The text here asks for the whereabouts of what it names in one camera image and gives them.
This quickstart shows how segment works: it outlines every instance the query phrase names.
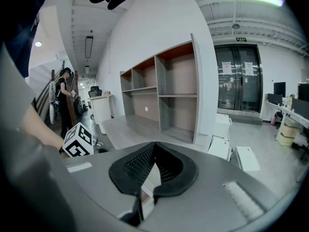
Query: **shelf compartment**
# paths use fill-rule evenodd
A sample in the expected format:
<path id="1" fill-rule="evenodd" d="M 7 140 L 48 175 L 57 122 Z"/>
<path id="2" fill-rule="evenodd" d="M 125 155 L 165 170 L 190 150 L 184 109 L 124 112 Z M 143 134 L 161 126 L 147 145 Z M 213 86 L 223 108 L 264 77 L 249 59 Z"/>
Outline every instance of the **shelf compartment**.
<path id="1" fill-rule="evenodd" d="M 168 95 L 159 95 L 159 97 L 167 97 L 167 98 L 173 98 L 173 97 L 178 97 L 178 98 L 197 98 L 197 94 L 168 94 Z"/>
<path id="2" fill-rule="evenodd" d="M 120 83 L 122 91 L 133 89 L 132 70 L 120 74 Z"/>
<path id="3" fill-rule="evenodd" d="M 159 95 L 197 94 L 197 68 L 193 53 L 165 60 L 156 57 Z"/>
<path id="4" fill-rule="evenodd" d="M 156 86 L 151 86 L 151 87 L 141 87 L 141 88 L 125 90 L 122 92 L 130 95 L 144 95 L 144 94 L 156 95 L 157 94 L 156 90 L 157 90 Z"/>
<path id="5" fill-rule="evenodd" d="M 155 58 L 152 57 L 132 69 L 133 87 L 156 86 Z"/>
<path id="6" fill-rule="evenodd" d="M 197 99 L 159 97 L 160 131 L 192 143 L 197 115 Z"/>
<path id="7" fill-rule="evenodd" d="M 157 122 L 159 121 L 157 95 L 145 94 L 132 96 L 132 104 L 135 115 Z"/>

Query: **computer monitor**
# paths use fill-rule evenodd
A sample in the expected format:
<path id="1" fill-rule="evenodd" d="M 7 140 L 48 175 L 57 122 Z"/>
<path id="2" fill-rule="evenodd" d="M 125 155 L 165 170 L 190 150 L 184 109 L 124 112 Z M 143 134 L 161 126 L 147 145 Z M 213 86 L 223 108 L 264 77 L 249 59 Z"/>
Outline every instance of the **computer monitor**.
<path id="1" fill-rule="evenodd" d="M 267 99 L 270 103 L 282 105 L 282 95 L 267 94 Z"/>
<path id="2" fill-rule="evenodd" d="M 298 84 L 298 99 L 309 102 L 309 84 L 308 83 Z"/>
<path id="3" fill-rule="evenodd" d="M 282 95 L 285 97 L 285 82 L 274 83 L 274 95 Z"/>

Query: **poster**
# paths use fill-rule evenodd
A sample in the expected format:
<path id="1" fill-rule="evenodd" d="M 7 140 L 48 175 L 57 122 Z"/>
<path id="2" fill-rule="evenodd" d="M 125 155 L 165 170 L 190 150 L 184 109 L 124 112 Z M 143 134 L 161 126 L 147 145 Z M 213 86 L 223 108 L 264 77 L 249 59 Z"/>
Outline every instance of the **poster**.
<path id="1" fill-rule="evenodd" d="M 232 74 L 232 66 L 231 62 L 222 62 L 223 75 L 231 75 Z"/>
<path id="2" fill-rule="evenodd" d="M 246 75 L 254 76 L 252 62 L 245 62 L 245 71 L 246 71 Z"/>

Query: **woman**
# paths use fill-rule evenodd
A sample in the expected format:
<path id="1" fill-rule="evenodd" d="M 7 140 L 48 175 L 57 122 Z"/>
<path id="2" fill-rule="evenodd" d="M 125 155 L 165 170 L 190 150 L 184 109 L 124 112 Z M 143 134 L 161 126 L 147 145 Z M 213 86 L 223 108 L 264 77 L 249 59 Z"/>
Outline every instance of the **woman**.
<path id="1" fill-rule="evenodd" d="M 70 68 L 65 68 L 60 72 L 60 78 L 56 83 L 56 94 L 58 95 L 59 101 L 59 112 L 61 115 L 61 137 L 64 139 L 67 134 L 67 128 L 69 130 L 72 128 L 71 116 L 67 103 L 67 96 L 72 97 L 72 94 L 67 91 L 67 83 L 66 80 L 70 76 L 71 70 Z"/>

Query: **ceiling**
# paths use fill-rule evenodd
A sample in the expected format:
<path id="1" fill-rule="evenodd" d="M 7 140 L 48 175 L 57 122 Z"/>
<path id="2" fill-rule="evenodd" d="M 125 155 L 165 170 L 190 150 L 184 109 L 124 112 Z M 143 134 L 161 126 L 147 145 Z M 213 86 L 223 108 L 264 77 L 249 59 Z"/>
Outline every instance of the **ceiling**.
<path id="1" fill-rule="evenodd" d="M 251 42 L 309 56 L 307 39 L 286 5 L 275 7 L 261 2 L 239 0 L 196 1 L 207 21 L 214 43 L 236 42 L 236 37 L 246 37 Z M 63 44 L 72 66 L 79 74 L 85 74 L 86 65 L 90 66 L 89 74 L 97 73 L 101 54 L 113 28 L 133 2 L 134 0 L 127 0 L 113 11 L 107 9 L 106 2 L 56 2 Z M 235 23 L 240 25 L 239 29 L 232 29 Z M 89 59 L 84 57 L 86 36 L 94 37 Z"/>
<path id="2" fill-rule="evenodd" d="M 107 9 L 106 2 L 94 4 L 89 0 L 62 0 L 56 3 L 67 54 L 80 74 L 85 73 L 86 65 L 89 66 L 89 74 L 97 73 L 103 49 L 112 30 L 133 2 L 134 0 L 127 0 L 112 11 Z M 86 36 L 94 37 L 91 58 L 85 58 Z"/>
<path id="3" fill-rule="evenodd" d="M 284 48 L 309 56 L 307 39 L 286 4 L 276 7 L 256 1 L 196 0 L 207 21 L 214 43 L 248 41 Z M 232 29 L 233 24 L 239 29 Z"/>

